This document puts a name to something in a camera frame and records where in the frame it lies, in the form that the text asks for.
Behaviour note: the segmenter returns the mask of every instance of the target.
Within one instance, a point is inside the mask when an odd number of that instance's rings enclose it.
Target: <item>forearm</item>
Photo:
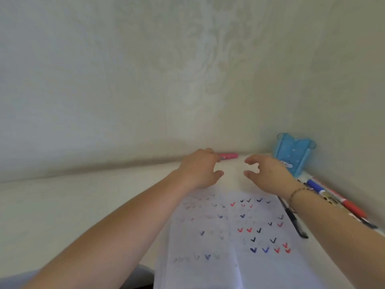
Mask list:
[[[383,288],[385,237],[310,191],[299,191],[291,206],[356,288]]]
[[[171,173],[91,227],[26,288],[119,288],[188,191]]]

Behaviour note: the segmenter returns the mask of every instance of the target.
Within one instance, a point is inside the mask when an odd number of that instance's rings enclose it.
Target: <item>blue marker cap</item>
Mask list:
[[[306,184],[307,184],[308,186],[310,186],[313,190],[315,190],[317,193],[320,193],[321,191],[324,191],[324,190],[325,190],[322,186],[316,184],[316,183],[315,183],[314,181],[312,181],[311,179],[308,180],[308,181],[306,182]]]

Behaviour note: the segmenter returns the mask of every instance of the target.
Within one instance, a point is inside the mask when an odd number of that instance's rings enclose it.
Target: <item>person's left hand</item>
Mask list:
[[[213,149],[199,149],[183,158],[176,173],[191,189],[207,188],[224,175],[222,170],[214,172],[215,164],[220,161]]]

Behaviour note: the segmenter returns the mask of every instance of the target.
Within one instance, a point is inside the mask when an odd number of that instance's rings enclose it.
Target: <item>notebook page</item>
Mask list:
[[[241,289],[228,209],[214,187],[187,196],[171,219],[164,287]]]
[[[296,248],[299,236],[276,196],[239,191],[225,199],[244,289],[324,288]]]

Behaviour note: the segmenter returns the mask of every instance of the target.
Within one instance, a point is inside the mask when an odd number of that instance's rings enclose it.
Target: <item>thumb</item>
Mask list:
[[[222,176],[224,172],[222,170],[217,170],[213,173],[213,184],[215,184]]]
[[[260,174],[259,173],[255,173],[251,170],[245,170],[243,172],[244,176],[247,177],[248,179],[250,179],[253,183],[255,183],[256,185],[258,185],[258,182],[259,182],[259,178],[260,178]]]

